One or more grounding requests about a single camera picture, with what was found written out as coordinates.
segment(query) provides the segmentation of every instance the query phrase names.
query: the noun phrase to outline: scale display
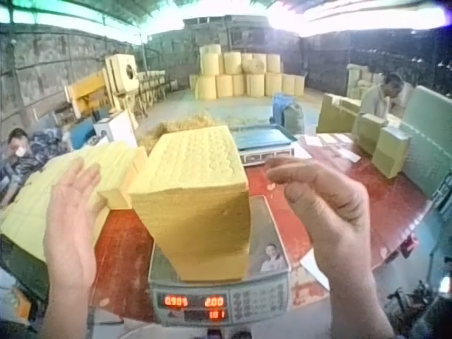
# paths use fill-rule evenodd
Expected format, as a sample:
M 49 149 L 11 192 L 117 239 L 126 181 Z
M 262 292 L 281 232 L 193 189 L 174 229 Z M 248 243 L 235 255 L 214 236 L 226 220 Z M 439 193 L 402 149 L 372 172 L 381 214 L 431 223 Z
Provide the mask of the scale display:
M 279 316 L 289 304 L 289 265 L 263 196 L 250 197 L 249 267 L 236 282 L 180 280 L 158 246 L 149 284 L 158 321 L 165 326 L 235 326 Z

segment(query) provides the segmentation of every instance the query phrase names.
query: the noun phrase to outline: scale weighing platform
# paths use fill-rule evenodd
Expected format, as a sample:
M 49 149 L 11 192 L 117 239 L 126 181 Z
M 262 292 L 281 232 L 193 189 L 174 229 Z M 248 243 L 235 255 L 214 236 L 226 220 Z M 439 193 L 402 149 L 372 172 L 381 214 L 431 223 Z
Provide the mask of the scale weighing platform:
M 228 327 L 279 316 L 289 305 L 289 265 L 264 196 L 250 197 L 249 266 L 241 281 L 186 283 L 154 244 L 148 281 L 164 326 Z
M 267 157 L 295 154 L 293 143 L 297 138 L 280 125 L 244 126 L 230 131 L 245 167 L 261 165 Z

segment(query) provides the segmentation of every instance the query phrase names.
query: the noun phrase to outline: table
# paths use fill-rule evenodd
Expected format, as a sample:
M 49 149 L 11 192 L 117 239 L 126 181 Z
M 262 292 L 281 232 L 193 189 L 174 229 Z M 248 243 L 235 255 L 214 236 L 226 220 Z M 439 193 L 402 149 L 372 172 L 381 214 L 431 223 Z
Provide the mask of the table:
M 362 182 L 369 192 L 372 265 L 377 267 L 395 251 L 425 216 L 431 203 L 403 174 L 386 179 L 368 156 L 349 143 L 307 146 L 299 144 L 316 160 Z M 356 163 L 339 156 L 347 148 L 362 159 Z M 275 218 L 292 272 L 292 308 L 303 307 L 328 295 L 299 264 L 311 244 L 301 222 L 288 206 L 281 186 L 272 185 L 263 166 L 246 169 L 250 195 L 264 195 Z M 97 277 L 90 303 L 120 316 L 154 321 L 148 291 L 148 269 L 153 239 L 132 210 L 113 210 L 95 248 Z

